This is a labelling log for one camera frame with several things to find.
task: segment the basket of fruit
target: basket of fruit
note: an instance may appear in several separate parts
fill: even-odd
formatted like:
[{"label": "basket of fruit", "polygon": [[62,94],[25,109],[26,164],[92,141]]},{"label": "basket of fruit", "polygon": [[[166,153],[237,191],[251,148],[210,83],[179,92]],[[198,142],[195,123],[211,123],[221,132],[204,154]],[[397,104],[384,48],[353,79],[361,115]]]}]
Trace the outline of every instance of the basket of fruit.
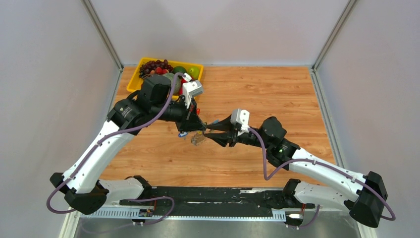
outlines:
[{"label": "basket of fruit", "polygon": [[[142,87],[143,80],[153,74],[161,74],[172,82],[175,73],[187,73],[193,80],[201,80],[203,66],[195,63],[185,63],[164,59],[142,58],[137,65],[136,71],[127,85],[127,91],[134,92]],[[181,90],[181,77],[175,86],[173,100],[178,100]]]}]

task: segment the yellow basket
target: yellow basket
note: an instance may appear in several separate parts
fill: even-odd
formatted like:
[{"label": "yellow basket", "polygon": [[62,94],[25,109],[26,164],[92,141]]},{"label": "yellow basket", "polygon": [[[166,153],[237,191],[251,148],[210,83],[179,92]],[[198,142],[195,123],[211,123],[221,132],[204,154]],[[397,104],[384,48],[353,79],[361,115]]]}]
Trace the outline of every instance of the yellow basket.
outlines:
[{"label": "yellow basket", "polygon": [[[151,60],[155,60],[156,61],[158,59],[155,59],[155,58],[142,58],[140,60],[139,64],[136,67],[136,71],[134,72],[133,76],[130,79],[130,82],[127,85],[127,91],[128,92],[132,93],[132,92],[134,92],[136,90],[139,90],[141,88],[141,86],[143,84],[143,79],[142,78],[139,78],[139,75],[140,75],[140,67],[143,64],[145,64],[145,63],[147,63],[147,62],[149,62]],[[178,61],[171,61],[171,60],[168,60],[168,64],[170,64],[174,68],[177,67],[177,66],[182,66],[182,67],[184,67],[187,70],[187,72],[190,70],[190,68],[192,66],[195,66],[195,67],[199,68],[200,69],[200,74],[199,74],[198,79],[197,79],[198,81],[201,80],[201,76],[203,75],[203,68],[204,68],[204,66],[201,65],[201,64],[185,63],[185,62],[178,62]],[[172,96],[172,100],[178,100],[178,97],[179,96]]]}]

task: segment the wooden table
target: wooden table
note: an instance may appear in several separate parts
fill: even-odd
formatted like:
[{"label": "wooden table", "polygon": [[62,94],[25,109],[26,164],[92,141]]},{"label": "wooden table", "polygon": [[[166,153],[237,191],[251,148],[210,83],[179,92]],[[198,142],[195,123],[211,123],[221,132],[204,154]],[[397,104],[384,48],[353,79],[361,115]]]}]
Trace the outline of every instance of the wooden table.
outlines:
[{"label": "wooden table", "polygon": [[[126,86],[134,70],[124,69],[117,101],[129,94]],[[197,103],[203,121],[222,120],[236,108],[250,112],[253,127],[276,116],[288,131],[287,139],[334,163],[307,68],[205,67],[202,84],[205,92]],[[261,148],[243,144],[224,148],[209,139],[194,146],[193,134],[178,138],[175,123],[157,121],[117,154],[101,178],[141,175],[152,186],[283,187],[290,178],[318,183],[285,170],[265,181]],[[273,169],[268,164],[268,171]]]}]

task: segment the robotic arm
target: robotic arm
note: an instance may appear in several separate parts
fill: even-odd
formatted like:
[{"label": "robotic arm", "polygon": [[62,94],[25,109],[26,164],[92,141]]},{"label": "robotic arm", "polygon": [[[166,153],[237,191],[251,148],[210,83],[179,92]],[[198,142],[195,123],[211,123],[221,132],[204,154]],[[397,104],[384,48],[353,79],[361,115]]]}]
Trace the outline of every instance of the robotic arm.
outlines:
[{"label": "robotic arm", "polygon": [[[60,191],[65,194],[64,199],[71,207],[88,215],[106,203],[123,199],[137,199],[145,189],[150,188],[150,185],[141,176],[116,181],[99,179],[118,151],[140,130],[112,136],[100,145],[96,145],[96,143],[111,133],[135,128],[149,122],[163,108],[170,87],[169,79],[160,75],[153,75],[145,79],[141,90],[115,104],[108,113],[94,142],[80,159],[64,173],[54,173],[51,176],[50,181],[56,188],[70,179]],[[206,125],[198,117],[197,103],[194,100],[194,97],[202,93],[203,88],[199,81],[184,83],[183,95],[180,96],[180,100],[171,101],[159,120],[175,122],[179,132],[205,130]],[[98,147],[77,174],[71,178],[71,174],[75,172],[94,146]]]},{"label": "robotic arm", "polygon": [[[298,179],[290,179],[283,190],[285,195],[293,196],[304,204],[315,203],[349,211],[350,216],[356,221],[369,227],[378,227],[384,204],[355,180],[373,188],[386,201],[388,194],[379,174],[371,171],[366,176],[343,169],[312,155],[285,138],[286,130],[276,117],[267,118],[260,128],[249,127],[249,115],[247,110],[235,109],[228,118],[207,126],[209,129],[224,131],[223,133],[206,133],[205,137],[223,147],[226,145],[233,147],[236,143],[261,147],[258,137],[254,133],[249,133],[250,130],[256,131],[263,140],[266,159],[269,163],[280,167],[283,163],[289,162],[283,167],[285,170],[308,175],[329,186],[313,185]],[[334,170],[320,166],[320,164],[327,165]],[[271,176],[264,176],[266,180],[271,178]]]}]

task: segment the white wall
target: white wall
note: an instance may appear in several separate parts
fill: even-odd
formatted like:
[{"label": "white wall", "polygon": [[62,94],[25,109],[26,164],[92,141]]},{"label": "white wall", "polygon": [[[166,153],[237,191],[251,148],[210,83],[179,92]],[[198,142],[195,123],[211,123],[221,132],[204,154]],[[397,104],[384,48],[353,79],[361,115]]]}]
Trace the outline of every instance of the white wall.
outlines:
[{"label": "white wall", "polygon": [[380,222],[380,238],[420,234],[419,11],[359,1],[319,70],[345,163],[383,176],[397,220]]},{"label": "white wall", "polygon": [[312,64],[347,0],[92,0],[124,64]]},{"label": "white wall", "polygon": [[118,70],[79,0],[2,1],[0,22],[0,237],[57,237],[49,178],[94,138]]}]

